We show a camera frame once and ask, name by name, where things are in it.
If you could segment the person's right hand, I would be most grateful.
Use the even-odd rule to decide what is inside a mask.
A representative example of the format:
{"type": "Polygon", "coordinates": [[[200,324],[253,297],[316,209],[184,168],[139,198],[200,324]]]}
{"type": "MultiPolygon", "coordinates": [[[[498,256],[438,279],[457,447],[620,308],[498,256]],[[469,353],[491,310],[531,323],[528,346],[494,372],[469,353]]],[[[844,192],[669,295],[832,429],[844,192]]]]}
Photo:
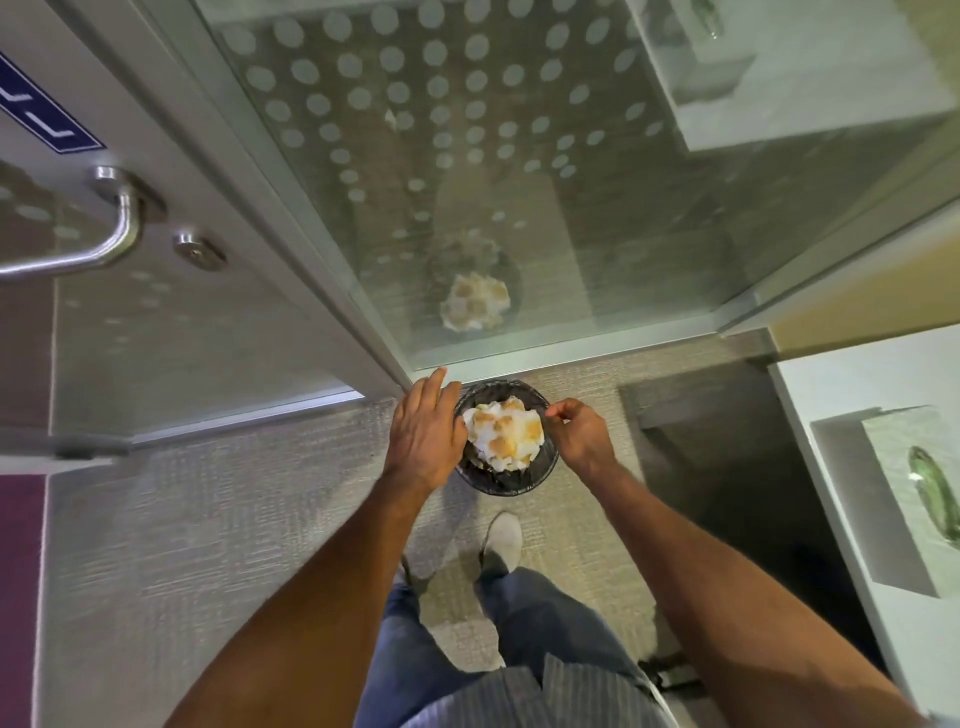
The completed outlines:
{"type": "Polygon", "coordinates": [[[546,429],[560,458],[591,491],[619,469],[606,420],[594,411],[594,429],[546,429]]]}

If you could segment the person's left hand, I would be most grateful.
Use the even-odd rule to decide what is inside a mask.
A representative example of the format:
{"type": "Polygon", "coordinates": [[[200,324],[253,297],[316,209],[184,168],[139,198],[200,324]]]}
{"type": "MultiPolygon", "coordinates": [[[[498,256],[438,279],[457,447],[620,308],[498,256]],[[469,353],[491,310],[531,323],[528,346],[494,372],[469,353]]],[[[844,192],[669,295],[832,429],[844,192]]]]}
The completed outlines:
{"type": "Polygon", "coordinates": [[[390,426],[381,480],[420,504],[448,481],[467,442],[462,416],[441,413],[447,374],[439,367],[418,379],[398,402],[390,426]]]}

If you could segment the black trash bin with liner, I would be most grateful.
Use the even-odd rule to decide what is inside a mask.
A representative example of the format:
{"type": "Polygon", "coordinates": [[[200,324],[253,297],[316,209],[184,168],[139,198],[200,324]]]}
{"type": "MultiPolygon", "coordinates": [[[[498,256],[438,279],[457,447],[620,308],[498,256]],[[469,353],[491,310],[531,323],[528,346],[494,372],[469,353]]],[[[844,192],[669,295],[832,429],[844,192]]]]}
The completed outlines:
{"type": "Polygon", "coordinates": [[[462,416],[468,408],[505,400],[511,395],[521,399],[527,408],[534,409],[541,418],[546,441],[532,465],[524,471],[493,472],[482,466],[476,459],[476,453],[468,441],[457,465],[458,474],[471,487],[483,494],[496,497],[517,497],[535,490],[551,475],[560,459],[558,450],[546,433],[544,425],[549,401],[526,382],[516,379],[497,379],[472,385],[460,395],[456,413],[462,416]]]}

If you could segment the person's left forearm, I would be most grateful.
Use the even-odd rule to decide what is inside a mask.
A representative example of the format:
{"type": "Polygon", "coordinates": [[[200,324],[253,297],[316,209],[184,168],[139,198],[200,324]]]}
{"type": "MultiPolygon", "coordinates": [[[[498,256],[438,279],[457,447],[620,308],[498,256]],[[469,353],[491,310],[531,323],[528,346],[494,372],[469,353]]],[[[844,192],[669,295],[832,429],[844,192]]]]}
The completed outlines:
{"type": "Polygon", "coordinates": [[[407,540],[448,477],[386,468],[227,642],[164,728],[352,728],[407,540]]]}

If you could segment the person's right forearm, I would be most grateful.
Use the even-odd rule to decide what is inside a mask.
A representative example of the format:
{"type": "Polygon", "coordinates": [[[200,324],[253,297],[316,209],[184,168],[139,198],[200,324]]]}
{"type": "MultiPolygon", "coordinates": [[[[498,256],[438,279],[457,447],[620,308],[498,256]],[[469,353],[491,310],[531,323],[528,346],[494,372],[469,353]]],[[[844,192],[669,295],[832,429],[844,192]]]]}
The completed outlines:
{"type": "Polygon", "coordinates": [[[926,728],[832,625],[616,459],[574,471],[602,506],[730,728],[926,728]]]}

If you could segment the crumpled stained white paper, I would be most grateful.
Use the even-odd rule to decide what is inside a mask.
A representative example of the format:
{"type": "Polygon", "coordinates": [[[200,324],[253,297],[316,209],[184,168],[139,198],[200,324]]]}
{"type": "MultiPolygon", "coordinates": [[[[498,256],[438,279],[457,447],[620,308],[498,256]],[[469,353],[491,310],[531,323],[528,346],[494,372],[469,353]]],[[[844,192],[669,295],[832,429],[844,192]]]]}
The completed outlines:
{"type": "Polygon", "coordinates": [[[516,395],[462,413],[476,459],[494,473],[527,471],[546,444],[540,414],[516,395]]]}

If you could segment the dark cabinet base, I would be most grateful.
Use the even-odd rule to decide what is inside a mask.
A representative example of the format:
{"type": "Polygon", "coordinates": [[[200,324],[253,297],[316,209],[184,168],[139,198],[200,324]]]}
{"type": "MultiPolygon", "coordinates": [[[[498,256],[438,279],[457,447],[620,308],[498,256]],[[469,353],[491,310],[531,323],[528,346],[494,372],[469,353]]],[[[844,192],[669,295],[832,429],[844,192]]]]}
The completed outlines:
{"type": "Polygon", "coordinates": [[[618,395],[649,489],[758,564],[886,673],[764,363],[631,383],[618,395]]]}

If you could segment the glass partition with frosted dots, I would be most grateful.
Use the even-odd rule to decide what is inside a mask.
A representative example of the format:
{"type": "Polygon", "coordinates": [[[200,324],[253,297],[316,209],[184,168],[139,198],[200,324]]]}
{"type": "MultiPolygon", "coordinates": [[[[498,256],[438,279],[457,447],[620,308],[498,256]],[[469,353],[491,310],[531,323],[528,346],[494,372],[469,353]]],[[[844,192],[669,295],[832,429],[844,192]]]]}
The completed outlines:
{"type": "Polygon", "coordinates": [[[139,0],[408,370],[727,332],[960,203],[960,0],[139,0]]]}

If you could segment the blue jeans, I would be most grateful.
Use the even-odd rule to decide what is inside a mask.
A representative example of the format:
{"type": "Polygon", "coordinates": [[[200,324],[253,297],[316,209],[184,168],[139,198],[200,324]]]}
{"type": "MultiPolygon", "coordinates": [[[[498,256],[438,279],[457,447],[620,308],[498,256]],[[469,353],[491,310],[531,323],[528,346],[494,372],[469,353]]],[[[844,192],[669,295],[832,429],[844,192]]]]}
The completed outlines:
{"type": "MultiPolygon", "coordinates": [[[[643,677],[599,614],[543,574],[520,566],[501,577],[479,577],[474,589],[496,629],[502,669],[527,667],[542,680],[551,654],[565,663],[643,677]]],[[[457,668],[422,623],[418,595],[391,589],[353,728],[402,728],[429,704],[491,672],[457,668]]]]}

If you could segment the grey door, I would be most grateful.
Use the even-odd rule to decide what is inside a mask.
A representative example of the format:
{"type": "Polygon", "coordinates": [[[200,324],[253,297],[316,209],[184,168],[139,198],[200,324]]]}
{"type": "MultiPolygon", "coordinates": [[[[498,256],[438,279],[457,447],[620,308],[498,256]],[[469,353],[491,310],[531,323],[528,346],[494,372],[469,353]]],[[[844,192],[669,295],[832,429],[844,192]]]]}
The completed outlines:
{"type": "Polygon", "coordinates": [[[0,473],[397,391],[145,0],[0,0],[0,52],[106,147],[57,154],[0,108],[0,265],[111,233],[95,165],[135,174],[166,206],[112,265],[0,283],[0,473]],[[193,268],[177,233],[228,264],[193,268]]]}

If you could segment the white counter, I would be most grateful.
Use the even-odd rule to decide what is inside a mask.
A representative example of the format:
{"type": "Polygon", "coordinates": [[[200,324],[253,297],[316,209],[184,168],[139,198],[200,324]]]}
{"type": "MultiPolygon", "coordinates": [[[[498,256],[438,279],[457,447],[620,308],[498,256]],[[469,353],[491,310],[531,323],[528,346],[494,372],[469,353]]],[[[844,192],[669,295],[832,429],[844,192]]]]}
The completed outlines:
{"type": "Polygon", "coordinates": [[[936,407],[960,454],[960,323],[777,363],[771,376],[894,683],[942,728],[960,728],[960,599],[872,577],[877,465],[863,422],[936,407]]]}

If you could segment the round metal door lock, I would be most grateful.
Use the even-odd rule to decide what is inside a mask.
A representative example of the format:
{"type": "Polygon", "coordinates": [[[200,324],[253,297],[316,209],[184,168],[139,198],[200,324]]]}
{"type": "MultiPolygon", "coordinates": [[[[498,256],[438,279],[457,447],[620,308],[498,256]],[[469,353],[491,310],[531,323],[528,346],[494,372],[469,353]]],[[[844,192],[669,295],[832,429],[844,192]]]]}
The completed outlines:
{"type": "Polygon", "coordinates": [[[194,232],[178,232],[172,240],[174,253],[199,271],[214,273],[225,269],[227,256],[210,239],[194,232]]]}

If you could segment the grey striped shirt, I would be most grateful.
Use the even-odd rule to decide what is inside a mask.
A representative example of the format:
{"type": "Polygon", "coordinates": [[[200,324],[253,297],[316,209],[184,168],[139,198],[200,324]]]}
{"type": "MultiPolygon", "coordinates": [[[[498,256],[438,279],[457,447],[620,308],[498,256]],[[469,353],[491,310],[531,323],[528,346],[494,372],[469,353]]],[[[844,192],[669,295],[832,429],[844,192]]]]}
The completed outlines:
{"type": "Polygon", "coordinates": [[[440,698],[401,728],[680,728],[642,676],[548,654],[541,680],[527,666],[499,668],[440,698]]]}

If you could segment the stone tissue box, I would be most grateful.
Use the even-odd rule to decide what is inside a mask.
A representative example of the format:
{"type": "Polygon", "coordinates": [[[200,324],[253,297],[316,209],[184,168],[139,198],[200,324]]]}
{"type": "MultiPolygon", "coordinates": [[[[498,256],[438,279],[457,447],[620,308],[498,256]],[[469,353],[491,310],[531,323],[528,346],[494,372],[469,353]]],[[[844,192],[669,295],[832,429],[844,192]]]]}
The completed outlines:
{"type": "Polygon", "coordinates": [[[960,453],[932,405],[885,411],[862,424],[880,510],[871,577],[938,600],[960,600],[960,453]]]}

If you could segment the blue door sign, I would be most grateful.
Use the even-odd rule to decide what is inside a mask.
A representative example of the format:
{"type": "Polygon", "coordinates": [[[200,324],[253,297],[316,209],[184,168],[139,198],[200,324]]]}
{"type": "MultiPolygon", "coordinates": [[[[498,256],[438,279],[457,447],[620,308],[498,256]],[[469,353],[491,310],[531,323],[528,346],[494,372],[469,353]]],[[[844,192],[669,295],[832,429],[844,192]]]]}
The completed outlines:
{"type": "Polygon", "coordinates": [[[58,155],[107,148],[3,52],[0,52],[0,109],[58,155]]]}

